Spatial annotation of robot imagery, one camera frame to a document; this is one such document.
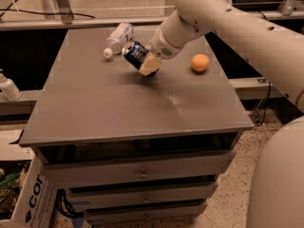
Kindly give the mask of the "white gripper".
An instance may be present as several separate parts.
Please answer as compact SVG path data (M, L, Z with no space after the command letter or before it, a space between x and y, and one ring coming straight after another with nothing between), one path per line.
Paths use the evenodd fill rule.
M139 72L143 76L148 76L159 69L162 65L162 58L164 60L170 60L181 52L180 48L173 47L166 41L162 33L162 28L158 28L154 32L146 48L150 52L141 58L139 68Z

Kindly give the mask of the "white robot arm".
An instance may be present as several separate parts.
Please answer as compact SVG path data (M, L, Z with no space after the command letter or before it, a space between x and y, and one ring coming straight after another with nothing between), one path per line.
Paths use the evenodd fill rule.
M304 36L236 9L228 0L176 0L147 45L147 76L186 43L213 31L282 95L304 110ZM304 117L280 128L256 162L246 228L304 228Z

